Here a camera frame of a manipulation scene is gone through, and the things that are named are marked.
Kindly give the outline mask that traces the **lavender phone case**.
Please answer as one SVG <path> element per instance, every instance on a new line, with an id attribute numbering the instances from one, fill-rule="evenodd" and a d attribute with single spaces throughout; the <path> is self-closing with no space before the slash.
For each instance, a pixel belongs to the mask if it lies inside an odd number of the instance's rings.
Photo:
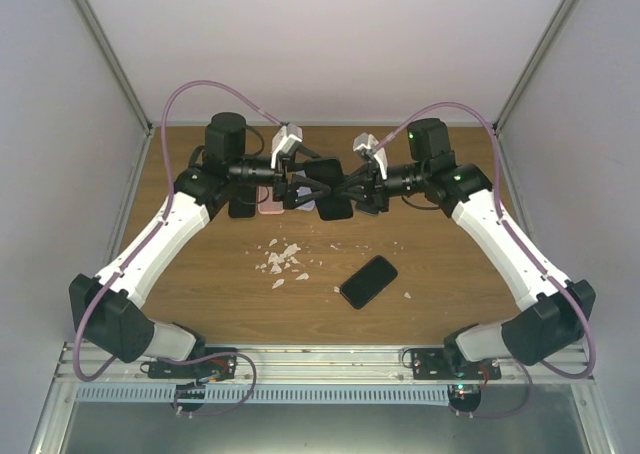
<path id="1" fill-rule="evenodd" d="M 310 186 L 302 184 L 298 185 L 296 188 L 293 188 L 293 181 L 290 181 L 288 192 L 287 192 L 287 204 L 290 209 L 297 209 L 301 211 L 313 211 L 315 208 L 315 201 L 313 199 L 309 200 L 304 204 L 298 204 L 299 198 L 310 195 L 313 193 L 313 190 Z"/>

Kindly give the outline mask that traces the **pink phone case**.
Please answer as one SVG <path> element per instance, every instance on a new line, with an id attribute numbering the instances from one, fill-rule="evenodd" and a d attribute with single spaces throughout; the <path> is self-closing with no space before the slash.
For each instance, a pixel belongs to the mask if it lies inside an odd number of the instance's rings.
<path id="1" fill-rule="evenodd" d="M 274 198 L 273 188 L 260 186 L 257 189 L 257 211 L 261 215 L 280 215 L 285 209 L 281 201 Z"/>

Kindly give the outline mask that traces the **black phone case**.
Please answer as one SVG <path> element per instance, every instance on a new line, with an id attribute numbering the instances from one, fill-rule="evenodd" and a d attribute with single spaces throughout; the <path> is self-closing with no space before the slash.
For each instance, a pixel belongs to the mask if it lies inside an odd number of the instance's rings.
<path id="1" fill-rule="evenodd" d="M 232 219 L 248 219 L 256 214 L 254 191 L 243 191 L 233 197 L 228 204 L 228 215 Z"/>

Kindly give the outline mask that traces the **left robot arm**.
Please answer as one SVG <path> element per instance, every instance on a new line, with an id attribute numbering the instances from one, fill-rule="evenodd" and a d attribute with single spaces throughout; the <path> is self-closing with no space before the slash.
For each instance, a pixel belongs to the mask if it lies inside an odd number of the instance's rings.
<path id="1" fill-rule="evenodd" d="M 275 194 L 294 192 L 288 171 L 303 144 L 301 128 L 280 126 L 267 157 L 246 154 L 249 129 L 237 113 L 214 115 L 187 168 L 170 179 L 168 194 L 152 220 L 97 274 L 80 274 L 71 282 L 77 342 L 87 340 L 124 363 L 143 357 L 170 361 L 185 378 L 203 372 L 206 354 L 198 347 L 199 335 L 178 324 L 152 320 L 142 308 L 184 246 L 241 190 L 269 187 Z"/>

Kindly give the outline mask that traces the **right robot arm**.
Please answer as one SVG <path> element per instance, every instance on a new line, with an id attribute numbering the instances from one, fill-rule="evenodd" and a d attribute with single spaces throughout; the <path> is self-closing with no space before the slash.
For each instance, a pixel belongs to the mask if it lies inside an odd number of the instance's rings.
<path id="1" fill-rule="evenodd" d="M 381 141 L 363 133 L 353 150 L 363 166 L 334 193 L 377 212 L 393 197 L 423 194 L 479 246 L 496 268 L 519 309 L 509 319 L 462 328 L 444 340 L 443 367 L 464 379 L 480 361 L 512 358 L 525 366 L 546 364 L 549 356 L 593 335 L 588 320 L 596 293 L 586 280 L 573 281 L 526 236 L 504 207 L 497 178 L 474 164 L 460 165 L 448 128 L 437 118 L 406 127 L 412 163 L 389 164 Z"/>

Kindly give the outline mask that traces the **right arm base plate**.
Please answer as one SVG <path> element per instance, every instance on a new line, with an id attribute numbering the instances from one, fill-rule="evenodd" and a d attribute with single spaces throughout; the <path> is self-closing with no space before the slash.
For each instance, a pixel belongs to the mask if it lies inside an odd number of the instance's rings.
<path id="1" fill-rule="evenodd" d="M 404 348 L 399 360 L 403 367 L 411 370 L 414 380 L 445 382 L 449 407 L 456 415 L 475 417 L 489 382 L 502 379 L 497 362 L 463 361 L 461 365 L 452 366 L 443 347 Z"/>

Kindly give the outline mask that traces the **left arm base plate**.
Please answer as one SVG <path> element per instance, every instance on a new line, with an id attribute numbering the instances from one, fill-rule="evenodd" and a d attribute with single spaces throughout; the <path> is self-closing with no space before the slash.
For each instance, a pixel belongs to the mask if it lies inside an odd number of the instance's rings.
<path id="1" fill-rule="evenodd" d="M 238 352 L 234 347 L 201 347 L 189 359 L 214 355 L 197 364 L 177 365 L 160 360 L 145 361 L 140 371 L 150 379 L 177 380 L 175 394 L 170 401 L 179 413 L 193 415 L 204 407 L 206 387 L 211 383 L 231 380 L 235 377 Z"/>

